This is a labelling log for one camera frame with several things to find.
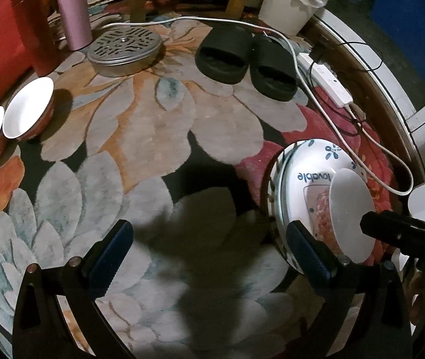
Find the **white bowl front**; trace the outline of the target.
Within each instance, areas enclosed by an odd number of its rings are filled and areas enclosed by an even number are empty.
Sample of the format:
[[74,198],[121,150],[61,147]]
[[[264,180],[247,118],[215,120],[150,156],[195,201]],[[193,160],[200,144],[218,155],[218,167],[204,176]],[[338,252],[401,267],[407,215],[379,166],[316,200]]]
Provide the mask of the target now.
[[354,263],[363,263],[376,241],[363,234],[360,222],[363,215],[374,210],[363,179],[351,169],[340,169],[312,200],[313,237],[324,242],[334,255],[346,255]]

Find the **white plate with leaf pattern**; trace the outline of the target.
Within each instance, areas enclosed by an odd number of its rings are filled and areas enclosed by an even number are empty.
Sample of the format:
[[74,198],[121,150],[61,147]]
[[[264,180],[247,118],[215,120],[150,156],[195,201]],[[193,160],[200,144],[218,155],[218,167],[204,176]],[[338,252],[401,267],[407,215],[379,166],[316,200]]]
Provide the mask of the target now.
[[267,213],[273,219],[273,233],[276,239],[282,237],[285,227],[285,203],[283,200],[284,165],[288,163],[286,149],[273,161],[267,182]]

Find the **small bear plate lovable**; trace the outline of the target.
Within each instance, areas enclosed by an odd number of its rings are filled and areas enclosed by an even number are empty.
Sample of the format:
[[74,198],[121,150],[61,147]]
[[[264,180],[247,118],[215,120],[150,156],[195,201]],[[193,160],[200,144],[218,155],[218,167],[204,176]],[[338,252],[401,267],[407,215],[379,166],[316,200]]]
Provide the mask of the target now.
[[276,239],[277,248],[284,260],[298,273],[302,269],[286,242],[286,227],[300,220],[312,232],[310,207],[320,189],[329,185],[340,169],[355,171],[364,181],[365,171],[355,164],[349,154],[337,144],[319,138],[299,140],[287,146],[288,163],[284,165],[283,200],[285,203],[285,227],[282,237]]

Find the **white power strip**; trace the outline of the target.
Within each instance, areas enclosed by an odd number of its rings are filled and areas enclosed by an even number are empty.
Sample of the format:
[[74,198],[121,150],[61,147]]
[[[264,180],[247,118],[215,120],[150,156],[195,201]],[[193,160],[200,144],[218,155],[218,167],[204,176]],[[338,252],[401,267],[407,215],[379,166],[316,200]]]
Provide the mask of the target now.
[[338,108],[345,108],[353,103],[351,94],[327,66],[315,63],[306,53],[299,53],[297,59],[299,66],[306,72],[307,78],[317,82]]

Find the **black slipper right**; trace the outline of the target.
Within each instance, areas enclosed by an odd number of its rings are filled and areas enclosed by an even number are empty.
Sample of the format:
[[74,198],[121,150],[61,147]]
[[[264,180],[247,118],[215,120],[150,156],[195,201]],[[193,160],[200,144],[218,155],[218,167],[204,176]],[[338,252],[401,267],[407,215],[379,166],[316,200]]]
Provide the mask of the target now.
[[258,92],[275,101],[291,101],[298,90],[292,54],[270,36],[255,37],[250,79]]

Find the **black slipper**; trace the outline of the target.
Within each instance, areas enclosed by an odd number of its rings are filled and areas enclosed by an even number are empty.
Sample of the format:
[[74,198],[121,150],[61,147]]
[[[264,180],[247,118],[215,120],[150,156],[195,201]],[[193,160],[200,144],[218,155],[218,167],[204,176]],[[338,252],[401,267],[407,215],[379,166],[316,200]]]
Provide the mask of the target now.
[[258,92],[275,101],[291,101],[298,90],[292,54],[270,36],[255,37],[250,79]]
[[214,27],[196,51],[195,65],[219,83],[236,84],[245,76],[254,47],[254,36],[244,28],[228,24]]

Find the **round metal perforated tin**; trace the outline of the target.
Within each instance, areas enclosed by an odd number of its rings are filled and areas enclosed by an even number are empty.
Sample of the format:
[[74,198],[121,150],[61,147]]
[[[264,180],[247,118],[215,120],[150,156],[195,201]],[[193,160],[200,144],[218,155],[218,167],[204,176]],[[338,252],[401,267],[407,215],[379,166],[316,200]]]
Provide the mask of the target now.
[[115,28],[103,33],[90,45],[87,58],[97,74],[115,78],[152,66],[162,47],[162,37],[150,29]]

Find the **black slipper left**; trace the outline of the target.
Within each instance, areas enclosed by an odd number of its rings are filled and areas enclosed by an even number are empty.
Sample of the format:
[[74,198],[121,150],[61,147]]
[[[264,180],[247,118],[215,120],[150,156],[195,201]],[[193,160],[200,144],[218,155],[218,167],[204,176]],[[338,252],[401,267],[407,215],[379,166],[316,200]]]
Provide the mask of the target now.
[[245,76],[254,47],[254,36],[244,28],[228,24],[214,27],[196,51],[195,65],[219,83],[236,84]]

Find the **white trash bin with liner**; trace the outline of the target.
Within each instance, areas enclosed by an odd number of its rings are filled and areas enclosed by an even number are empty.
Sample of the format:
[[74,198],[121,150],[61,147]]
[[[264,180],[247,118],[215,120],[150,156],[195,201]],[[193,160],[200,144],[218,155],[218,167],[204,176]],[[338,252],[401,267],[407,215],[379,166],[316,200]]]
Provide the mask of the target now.
[[288,36],[296,36],[329,0],[263,0],[259,20]]

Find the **dark red thermos bottle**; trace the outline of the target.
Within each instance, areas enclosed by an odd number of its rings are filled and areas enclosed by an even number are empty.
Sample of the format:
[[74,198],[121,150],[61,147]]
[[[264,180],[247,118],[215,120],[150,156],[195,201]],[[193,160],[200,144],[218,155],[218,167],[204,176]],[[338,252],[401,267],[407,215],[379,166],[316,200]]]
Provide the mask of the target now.
[[11,0],[14,19],[27,56],[38,77],[53,72],[61,56],[52,37],[43,0]]

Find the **pink thermos bottle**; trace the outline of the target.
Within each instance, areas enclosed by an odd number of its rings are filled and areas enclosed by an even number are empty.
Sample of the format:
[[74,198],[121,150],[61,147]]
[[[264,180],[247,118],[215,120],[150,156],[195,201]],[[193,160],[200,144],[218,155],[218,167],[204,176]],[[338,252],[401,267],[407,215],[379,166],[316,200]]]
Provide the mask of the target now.
[[66,41],[79,50],[93,41],[87,0],[57,0]]

